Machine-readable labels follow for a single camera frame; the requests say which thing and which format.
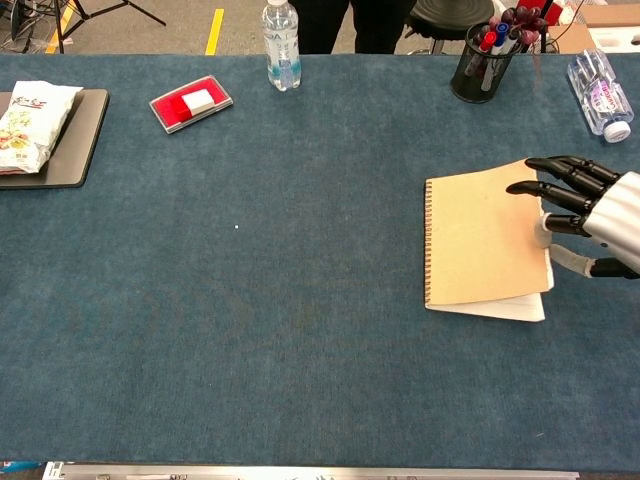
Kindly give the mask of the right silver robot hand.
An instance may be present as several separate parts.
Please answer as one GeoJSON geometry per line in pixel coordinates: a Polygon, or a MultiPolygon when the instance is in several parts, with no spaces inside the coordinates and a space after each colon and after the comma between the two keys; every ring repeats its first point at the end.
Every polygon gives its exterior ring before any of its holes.
{"type": "Polygon", "coordinates": [[[534,227],[537,243],[553,261],[586,278],[640,279],[640,173],[618,173],[569,155],[530,157],[525,165],[565,183],[526,180],[506,188],[509,194],[540,197],[567,211],[545,213],[534,227]],[[579,255],[555,244],[555,233],[589,238],[610,256],[579,255]]]}

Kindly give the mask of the tan spiral notebook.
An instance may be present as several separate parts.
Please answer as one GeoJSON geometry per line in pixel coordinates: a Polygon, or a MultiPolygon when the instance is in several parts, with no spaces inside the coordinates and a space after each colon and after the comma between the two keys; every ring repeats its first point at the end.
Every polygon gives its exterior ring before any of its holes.
{"type": "Polygon", "coordinates": [[[507,193],[535,181],[521,160],[433,177],[424,193],[424,304],[430,310],[540,322],[554,285],[547,249],[536,240],[539,198],[507,193]]]}

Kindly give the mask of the black mesh pen holder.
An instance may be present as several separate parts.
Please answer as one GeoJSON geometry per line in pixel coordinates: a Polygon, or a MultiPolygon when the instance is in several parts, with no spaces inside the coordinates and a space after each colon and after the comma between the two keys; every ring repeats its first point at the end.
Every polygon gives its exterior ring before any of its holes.
{"type": "Polygon", "coordinates": [[[478,24],[471,27],[467,33],[465,38],[465,46],[463,52],[460,56],[457,68],[455,73],[450,81],[450,87],[452,92],[461,100],[469,102],[469,103],[485,103],[491,100],[500,86],[500,83],[496,90],[490,92],[484,92],[481,90],[481,84],[483,81],[485,67],[487,64],[487,60],[490,58],[489,52],[484,54],[484,58],[481,63],[478,65],[475,73],[471,77],[467,77],[465,75],[465,69],[467,64],[469,63],[471,57],[474,53],[479,52],[479,45],[483,39],[483,34],[485,32],[484,28],[489,22],[485,22],[483,24],[478,24]]]}

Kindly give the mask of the clear bottle with pink label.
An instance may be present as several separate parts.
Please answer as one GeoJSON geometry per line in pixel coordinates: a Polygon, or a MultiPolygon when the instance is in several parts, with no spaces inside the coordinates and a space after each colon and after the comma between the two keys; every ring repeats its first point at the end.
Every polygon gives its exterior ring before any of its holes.
{"type": "Polygon", "coordinates": [[[598,49],[577,54],[567,77],[591,133],[610,144],[626,140],[634,111],[606,54],[598,49]]]}

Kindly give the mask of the cardboard box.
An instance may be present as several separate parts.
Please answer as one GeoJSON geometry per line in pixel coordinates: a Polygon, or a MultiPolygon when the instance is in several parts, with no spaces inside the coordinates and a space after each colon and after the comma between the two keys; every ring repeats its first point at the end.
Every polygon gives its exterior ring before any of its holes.
{"type": "Polygon", "coordinates": [[[583,4],[571,25],[549,28],[546,48],[559,54],[640,53],[640,3],[583,4]]]}

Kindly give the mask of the red box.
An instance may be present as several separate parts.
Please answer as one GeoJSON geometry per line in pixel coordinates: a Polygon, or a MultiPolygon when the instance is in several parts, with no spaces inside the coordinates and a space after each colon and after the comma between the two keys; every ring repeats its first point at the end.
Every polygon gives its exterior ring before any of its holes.
{"type": "Polygon", "coordinates": [[[543,10],[547,3],[549,3],[549,8],[546,10],[545,20],[549,25],[555,26],[558,24],[560,15],[563,12],[563,6],[560,0],[518,0],[516,6],[525,6],[527,8],[539,7],[543,10]]]}

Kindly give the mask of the dark red artificial flower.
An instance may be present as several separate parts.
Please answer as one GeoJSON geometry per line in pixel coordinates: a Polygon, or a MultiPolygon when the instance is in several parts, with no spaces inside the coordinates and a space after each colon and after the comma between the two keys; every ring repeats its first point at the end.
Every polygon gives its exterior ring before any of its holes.
{"type": "Polygon", "coordinates": [[[500,54],[499,56],[497,56],[497,59],[500,60],[500,63],[496,67],[492,86],[488,92],[497,89],[502,76],[509,66],[511,59],[516,54],[521,53],[533,43],[535,43],[539,39],[543,28],[547,26],[547,22],[542,17],[541,9],[539,7],[527,8],[525,6],[520,6],[516,8],[506,9],[501,14],[500,18],[492,17],[489,20],[489,23],[484,28],[485,32],[483,34],[483,37],[489,31],[495,32],[497,24],[501,22],[507,23],[510,26],[509,30],[513,26],[519,26],[521,28],[521,38],[509,54],[500,54]]]}

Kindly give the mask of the red capped marker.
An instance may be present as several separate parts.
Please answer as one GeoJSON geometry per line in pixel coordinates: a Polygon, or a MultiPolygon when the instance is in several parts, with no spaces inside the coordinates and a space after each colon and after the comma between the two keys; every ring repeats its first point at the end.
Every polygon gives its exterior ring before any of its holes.
{"type": "Polygon", "coordinates": [[[466,66],[465,75],[467,77],[471,77],[474,75],[478,65],[481,63],[481,61],[484,58],[484,54],[491,50],[491,48],[496,42],[496,39],[497,39],[497,34],[493,31],[489,31],[484,35],[479,45],[479,52],[473,54],[469,63],[466,66]]]}

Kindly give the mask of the blue capped marker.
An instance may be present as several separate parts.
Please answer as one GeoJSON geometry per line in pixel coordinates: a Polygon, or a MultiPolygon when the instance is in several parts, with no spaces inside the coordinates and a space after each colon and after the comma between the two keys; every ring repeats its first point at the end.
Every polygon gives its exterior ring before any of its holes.
{"type": "Polygon", "coordinates": [[[498,23],[495,28],[496,40],[491,48],[491,54],[493,55],[493,58],[487,61],[485,74],[481,84],[481,90],[484,92],[488,92],[491,89],[496,67],[500,63],[500,60],[497,59],[497,56],[501,54],[509,28],[510,26],[504,22],[498,23]]]}

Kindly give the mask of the black round stool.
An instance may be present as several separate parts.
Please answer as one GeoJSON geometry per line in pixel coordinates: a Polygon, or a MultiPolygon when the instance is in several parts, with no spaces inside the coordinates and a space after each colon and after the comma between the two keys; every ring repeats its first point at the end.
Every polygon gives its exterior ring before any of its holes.
{"type": "Polygon", "coordinates": [[[428,50],[416,53],[440,54],[446,41],[464,41],[471,27],[488,21],[494,13],[492,0],[416,0],[405,19],[405,37],[432,40],[428,50]]]}

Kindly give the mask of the person in black trousers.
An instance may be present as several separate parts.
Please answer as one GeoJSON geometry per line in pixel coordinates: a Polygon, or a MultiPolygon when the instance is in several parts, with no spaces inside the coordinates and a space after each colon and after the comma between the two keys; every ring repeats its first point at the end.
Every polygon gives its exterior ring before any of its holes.
{"type": "Polygon", "coordinates": [[[330,54],[348,7],[353,10],[354,49],[393,54],[417,0],[289,0],[299,17],[301,54],[330,54]]]}

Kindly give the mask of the upright clear water bottle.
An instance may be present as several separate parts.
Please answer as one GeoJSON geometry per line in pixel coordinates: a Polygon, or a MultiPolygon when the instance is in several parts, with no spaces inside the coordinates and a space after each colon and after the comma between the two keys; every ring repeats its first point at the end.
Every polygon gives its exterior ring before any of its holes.
{"type": "Polygon", "coordinates": [[[288,0],[266,0],[261,15],[270,83],[284,92],[301,83],[299,17],[288,0]]]}

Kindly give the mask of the red and white block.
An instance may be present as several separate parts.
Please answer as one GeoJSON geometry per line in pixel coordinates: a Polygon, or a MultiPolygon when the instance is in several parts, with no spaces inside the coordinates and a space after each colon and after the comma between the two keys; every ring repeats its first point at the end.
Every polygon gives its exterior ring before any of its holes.
{"type": "Polygon", "coordinates": [[[186,122],[214,106],[214,99],[206,89],[175,96],[171,99],[171,111],[180,123],[186,122]]]}

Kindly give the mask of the red stamp pad tray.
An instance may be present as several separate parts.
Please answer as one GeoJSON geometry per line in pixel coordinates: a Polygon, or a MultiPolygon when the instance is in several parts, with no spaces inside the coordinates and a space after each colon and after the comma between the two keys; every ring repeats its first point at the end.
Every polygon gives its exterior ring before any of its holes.
{"type": "Polygon", "coordinates": [[[212,75],[201,77],[192,82],[186,83],[173,89],[149,102],[149,106],[167,134],[172,134],[178,130],[196,123],[204,118],[222,111],[233,104],[233,99],[225,90],[221,83],[212,75]],[[184,95],[200,89],[209,91],[214,99],[215,106],[200,115],[180,123],[171,111],[171,99],[175,96],[184,95]]]}

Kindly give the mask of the dark grey tray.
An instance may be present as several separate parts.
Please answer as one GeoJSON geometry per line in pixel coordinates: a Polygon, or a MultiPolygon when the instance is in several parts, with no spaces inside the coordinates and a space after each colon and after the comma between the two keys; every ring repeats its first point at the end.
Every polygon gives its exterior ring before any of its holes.
{"type": "Polygon", "coordinates": [[[0,175],[0,190],[81,187],[108,108],[105,89],[79,92],[49,161],[36,174],[0,175]]]}

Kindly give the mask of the black tripod stand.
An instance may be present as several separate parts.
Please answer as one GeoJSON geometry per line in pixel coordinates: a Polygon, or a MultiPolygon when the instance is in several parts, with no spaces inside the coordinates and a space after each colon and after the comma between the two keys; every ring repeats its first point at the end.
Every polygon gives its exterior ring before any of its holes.
{"type": "Polygon", "coordinates": [[[156,15],[149,12],[148,10],[144,9],[140,5],[134,3],[132,0],[115,0],[114,4],[93,12],[87,12],[81,3],[81,0],[65,0],[66,1],[65,7],[62,7],[62,0],[52,0],[52,1],[53,1],[53,9],[54,9],[55,27],[56,27],[56,30],[55,30],[56,40],[53,42],[54,53],[64,54],[65,53],[64,41],[70,38],[73,32],[75,32],[79,27],[81,27],[83,24],[85,24],[89,20],[95,19],[99,16],[106,15],[108,13],[111,13],[113,11],[116,11],[125,7],[130,7],[135,9],[137,12],[148,17],[149,19],[153,20],[154,22],[158,23],[163,27],[167,26],[167,23],[164,20],[157,17],[156,15]],[[79,19],[71,27],[67,27],[65,31],[62,31],[62,17],[63,17],[63,13],[66,11],[67,8],[70,9],[72,15],[76,14],[79,17],[79,19]]]}

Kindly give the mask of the white snack bag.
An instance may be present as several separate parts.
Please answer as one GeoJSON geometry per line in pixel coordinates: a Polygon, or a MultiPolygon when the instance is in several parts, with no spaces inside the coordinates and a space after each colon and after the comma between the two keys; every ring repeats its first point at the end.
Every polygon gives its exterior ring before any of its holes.
{"type": "Polygon", "coordinates": [[[17,81],[0,117],[0,175],[36,174],[48,162],[78,86],[17,81]]]}

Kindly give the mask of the aluminium rail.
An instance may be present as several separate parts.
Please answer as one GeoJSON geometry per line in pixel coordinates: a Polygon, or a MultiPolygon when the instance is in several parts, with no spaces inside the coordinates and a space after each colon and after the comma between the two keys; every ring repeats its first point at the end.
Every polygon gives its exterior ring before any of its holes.
{"type": "Polygon", "coordinates": [[[509,469],[97,464],[52,461],[42,480],[580,480],[577,472],[509,469]]]}

